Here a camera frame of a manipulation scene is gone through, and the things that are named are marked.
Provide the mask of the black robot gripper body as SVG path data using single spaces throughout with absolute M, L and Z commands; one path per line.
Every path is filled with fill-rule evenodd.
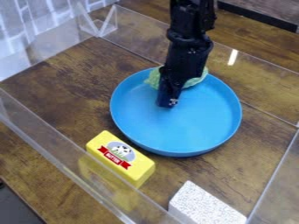
M 161 68 L 162 77 L 174 87 L 201 76 L 213 43 L 205 34 L 214 28 L 213 0 L 170 0 L 170 41 Z

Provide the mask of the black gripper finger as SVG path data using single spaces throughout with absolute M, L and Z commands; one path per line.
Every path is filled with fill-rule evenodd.
M 177 104 L 185 79 L 166 68 L 160 68 L 158 72 L 156 105 L 169 109 Z

